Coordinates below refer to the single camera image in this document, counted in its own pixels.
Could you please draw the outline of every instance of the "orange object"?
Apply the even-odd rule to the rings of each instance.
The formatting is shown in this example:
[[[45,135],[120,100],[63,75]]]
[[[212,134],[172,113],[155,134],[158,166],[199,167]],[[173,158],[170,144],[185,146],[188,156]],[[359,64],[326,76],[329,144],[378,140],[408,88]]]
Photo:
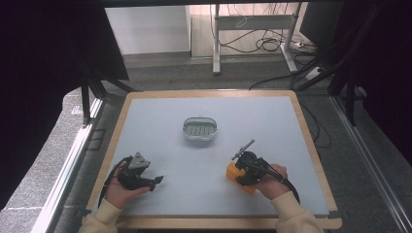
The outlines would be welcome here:
[[[229,165],[227,165],[226,167],[226,176],[233,182],[236,183],[236,185],[238,185],[240,188],[242,188],[244,191],[246,191],[247,193],[249,193],[250,195],[253,195],[256,191],[256,189],[254,187],[250,187],[250,186],[242,186],[240,185],[235,179],[237,177],[241,177],[243,175],[245,175],[246,172],[245,170],[239,170],[235,165],[234,162],[230,162]]]

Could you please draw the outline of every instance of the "table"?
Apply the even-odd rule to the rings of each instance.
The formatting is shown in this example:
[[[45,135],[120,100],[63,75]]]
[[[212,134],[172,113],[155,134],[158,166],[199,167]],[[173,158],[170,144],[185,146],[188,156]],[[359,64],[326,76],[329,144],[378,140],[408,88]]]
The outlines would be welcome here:
[[[158,99],[158,100],[170,100],[177,98],[190,98],[193,100],[205,100],[205,99],[215,99],[221,98],[221,100],[239,98],[242,100],[247,100],[252,97],[286,97],[291,100],[292,110],[295,112],[298,127],[301,130],[303,136],[303,146],[307,148],[310,160],[313,163],[313,169],[316,171],[316,176],[319,179],[319,184],[322,187],[322,193],[326,200],[327,210],[329,212],[328,216],[317,216],[319,224],[324,229],[336,229],[342,225],[342,219],[335,214],[337,213],[337,207],[333,199],[332,193],[330,191],[329,185],[327,183],[326,175],[323,170],[322,164],[317,155],[316,149],[313,145],[311,135],[307,128],[305,119],[303,117],[302,111],[298,104],[297,98],[292,91],[288,90],[256,90],[256,91],[246,91],[246,90],[203,90],[203,91],[148,91],[148,92],[133,92],[129,93],[126,97],[124,105],[122,107],[118,123],[115,128],[115,132],[112,136],[112,140],[108,147],[107,153],[105,155],[103,164],[95,187],[90,195],[89,202],[87,204],[87,209],[93,209],[96,199],[99,196],[101,186],[108,174],[109,169],[111,169],[115,154],[117,153],[117,146],[121,145],[121,132],[125,123],[127,122],[127,114],[129,108],[135,99],[147,100],[147,99]],[[122,228],[157,228],[157,229],[274,229],[276,218],[274,216],[253,216],[248,217],[245,215],[241,216],[121,216],[118,221],[118,226]]]

